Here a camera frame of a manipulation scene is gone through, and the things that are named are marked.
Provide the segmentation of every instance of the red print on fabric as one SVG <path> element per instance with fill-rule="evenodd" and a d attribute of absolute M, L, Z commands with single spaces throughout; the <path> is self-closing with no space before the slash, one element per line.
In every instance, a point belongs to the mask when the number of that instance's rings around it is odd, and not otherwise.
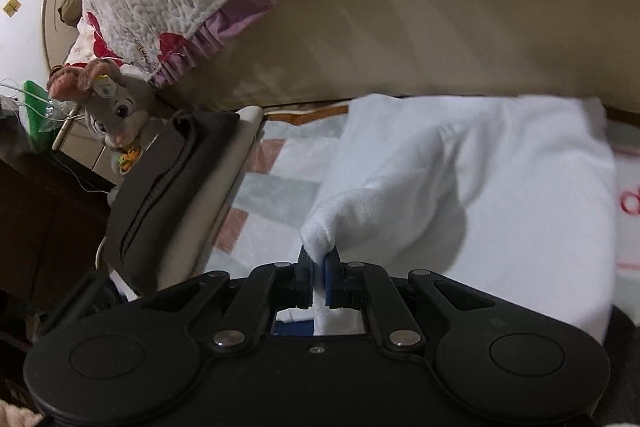
<path fill-rule="evenodd" d="M 185 47 L 188 42 L 189 41 L 182 35 L 160 33 L 160 54 L 158 55 L 158 60 L 160 60 L 160 62 L 166 62 L 176 50 Z"/>
<path fill-rule="evenodd" d="M 95 42 L 94 42 L 94 55 L 96 57 L 119 57 L 118 55 L 116 55 L 111 49 L 110 47 L 107 46 L 107 43 L 104 41 L 104 38 L 102 37 L 102 32 L 100 31 L 100 23 L 98 22 L 98 19 L 96 18 L 96 16 L 94 14 L 92 14 L 91 12 L 87 12 L 86 13 L 86 18 L 89 22 L 89 24 L 91 26 L 94 27 L 94 38 L 95 38 Z M 118 66 L 121 66 L 124 64 L 124 62 L 122 60 L 114 60 L 113 62 L 115 62 Z"/>
<path fill-rule="evenodd" d="M 620 195 L 620 208 L 629 216 L 640 216 L 640 187 L 637 192 L 627 190 Z"/>

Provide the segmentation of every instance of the white wire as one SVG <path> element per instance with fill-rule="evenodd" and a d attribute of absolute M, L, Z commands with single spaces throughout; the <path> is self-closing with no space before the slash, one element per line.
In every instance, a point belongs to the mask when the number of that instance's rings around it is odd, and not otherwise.
<path fill-rule="evenodd" d="M 8 96 L 4 96 L 4 95 L 0 94 L 0 100 L 4 100 L 4 99 L 11 100 L 12 102 L 14 102 L 14 103 L 17 105 L 17 102 L 15 102 L 15 100 L 14 100 L 14 99 L 12 99 L 12 98 L 10 98 L 10 97 L 8 97 Z M 6 103 L 6 104 L 7 104 L 7 106 L 6 106 L 6 107 L 7 107 L 7 108 L 9 108 L 9 109 L 11 109 L 11 110 L 14 112 L 15 118 L 17 118 L 18 120 L 20 120 L 20 116 L 18 116 L 18 112 L 14 109 L 13 104 L 9 104 L 9 103 Z"/>
<path fill-rule="evenodd" d="M 124 61 L 124 59 L 123 59 L 123 58 L 120 58 L 120 57 L 99 57 L 99 58 L 101 58 L 102 60 L 119 60 L 119 61 L 120 61 L 120 62 L 122 62 L 123 64 L 127 64 L 127 65 L 129 65 L 129 63 L 128 63 L 128 62 L 125 62 L 125 61 Z"/>
<path fill-rule="evenodd" d="M 65 121 L 68 121 L 68 120 L 81 120 L 82 118 L 84 118 L 84 114 L 76 114 L 75 116 L 68 116 L 67 118 L 51 118 L 50 116 L 46 116 L 46 115 L 42 114 L 36 108 L 31 107 L 31 105 L 29 105 L 28 103 L 17 102 L 17 104 L 21 105 L 22 107 L 26 107 L 28 109 L 31 109 L 38 116 L 41 116 L 44 119 L 50 120 L 52 122 L 65 122 Z"/>
<path fill-rule="evenodd" d="M 4 84 L 3 82 L 0 82 L 0 86 L 2 87 L 8 87 L 9 89 L 13 89 L 14 91 L 20 91 L 21 93 L 24 94 L 28 94 L 29 96 L 32 96 L 33 98 L 35 98 L 36 100 L 40 100 L 41 102 L 46 103 L 47 105 L 51 105 L 51 101 L 46 99 L 46 98 L 41 98 L 40 96 L 38 96 L 37 94 L 33 94 L 30 93 L 29 91 L 25 91 L 24 89 L 20 89 L 20 87 L 14 87 L 14 86 L 7 86 L 7 84 Z"/>
<path fill-rule="evenodd" d="M 56 158 L 56 156 L 53 156 L 53 159 L 59 163 L 59 165 L 63 166 L 63 168 L 65 168 L 66 170 L 68 170 L 69 172 L 71 172 L 71 174 L 73 174 L 74 178 L 76 179 L 76 181 L 78 182 L 78 185 L 80 185 L 80 188 L 82 188 L 82 190 L 84 190 L 85 192 L 90 192 L 92 194 L 94 193 L 100 193 L 100 194 L 109 194 L 108 192 L 106 192 L 105 190 L 89 190 L 88 188 L 85 188 L 84 185 L 82 185 L 82 182 L 80 181 L 80 178 L 78 178 L 78 175 L 73 172 L 69 167 L 67 167 L 65 164 L 63 164 L 58 158 Z"/>
<path fill-rule="evenodd" d="M 95 269 L 97 270 L 100 269 L 100 254 L 102 253 L 102 247 L 104 247 L 105 239 L 107 239 L 106 235 L 102 238 L 102 241 L 100 241 L 100 245 L 98 245 L 98 250 L 95 251 Z"/>
<path fill-rule="evenodd" d="M 12 79 L 10 76 L 8 76 L 8 77 L 6 77 L 6 78 L 3 78 L 3 79 L 2 79 L 2 81 L 3 81 L 3 82 L 4 82 L 5 80 L 10 80 L 10 81 L 12 81 L 12 82 L 15 84 L 15 87 L 20 87 L 20 86 L 18 85 L 18 83 L 17 83 L 14 79 Z"/>

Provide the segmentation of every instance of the circular pad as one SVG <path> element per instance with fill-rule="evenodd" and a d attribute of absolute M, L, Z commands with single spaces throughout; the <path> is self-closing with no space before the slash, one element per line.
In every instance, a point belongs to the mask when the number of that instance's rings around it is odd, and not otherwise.
<path fill-rule="evenodd" d="M 126 375 L 145 360 L 145 347 L 136 339 L 107 335 L 85 341 L 69 357 L 71 367 L 87 378 L 104 380 Z"/>
<path fill-rule="evenodd" d="M 564 363 L 564 353 L 554 341 L 524 333 L 507 335 L 491 346 L 491 358 L 499 367 L 519 377 L 544 377 Z"/>
<path fill-rule="evenodd" d="M 34 344 L 24 376 L 45 413 L 88 427 L 136 423 L 158 414 L 190 386 L 200 351 L 180 317 L 126 311 L 92 315 Z"/>

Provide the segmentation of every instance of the stuffed bunny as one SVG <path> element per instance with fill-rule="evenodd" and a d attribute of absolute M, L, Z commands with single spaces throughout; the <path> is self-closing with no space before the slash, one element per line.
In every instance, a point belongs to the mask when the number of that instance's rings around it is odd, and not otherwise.
<path fill-rule="evenodd" d="M 152 87 L 122 74 L 109 59 L 96 58 L 84 68 L 61 68 L 51 75 L 47 89 L 51 98 L 84 104 L 89 131 L 116 152 L 111 163 L 118 174 L 123 174 L 122 153 L 134 146 L 145 150 L 164 125 L 150 117 L 155 101 Z"/>
<path fill-rule="evenodd" d="M 0 427 L 33 427 L 40 420 L 41 414 L 0 400 Z"/>

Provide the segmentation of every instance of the white cloth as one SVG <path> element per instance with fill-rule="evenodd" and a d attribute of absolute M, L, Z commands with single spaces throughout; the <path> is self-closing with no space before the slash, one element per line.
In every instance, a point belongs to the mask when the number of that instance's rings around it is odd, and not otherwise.
<path fill-rule="evenodd" d="M 601 341 L 616 252 L 605 123 L 598 100 L 354 100 L 303 244 L 318 263 L 336 245 L 393 276 L 431 269 Z M 318 300 L 316 334 L 358 330 Z"/>

